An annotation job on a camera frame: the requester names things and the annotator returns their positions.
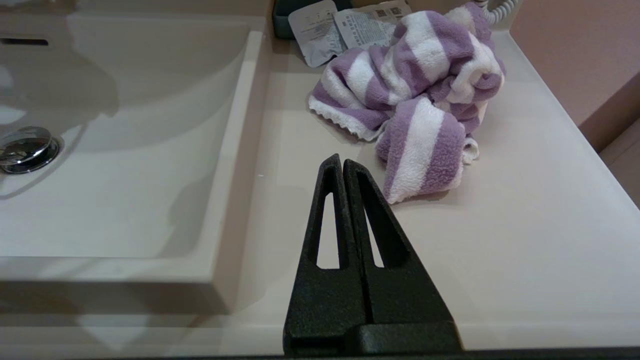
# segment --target sink drain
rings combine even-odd
[[[60,144],[43,127],[28,126],[0,136],[0,170],[26,174],[49,164],[60,152]]]

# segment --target white sink basin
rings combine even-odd
[[[63,143],[45,168],[0,175],[0,310],[41,303],[10,285],[63,311],[193,306],[140,302],[172,284],[224,311],[250,202],[262,32],[205,16],[0,14],[0,37],[48,42],[0,44],[0,132],[42,126]]]

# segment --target countertop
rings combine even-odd
[[[480,158],[459,188],[392,209],[465,348],[640,345],[640,211],[509,33],[494,40],[508,76],[474,134]],[[281,353],[320,162],[337,152],[379,184],[384,169],[373,143],[307,110],[322,68],[294,43],[273,49],[237,309],[2,316],[0,357]]]

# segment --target towel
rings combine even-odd
[[[353,48],[333,59],[309,108],[360,139],[378,139],[393,204],[457,187],[478,157],[471,133],[504,83],[483,11],[467,3],[446,15],[417,12],[391,45]]]

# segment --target sink overflow hole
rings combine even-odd
[[[49,42],[43,38],[0,38],[0,44],[49,46]]]

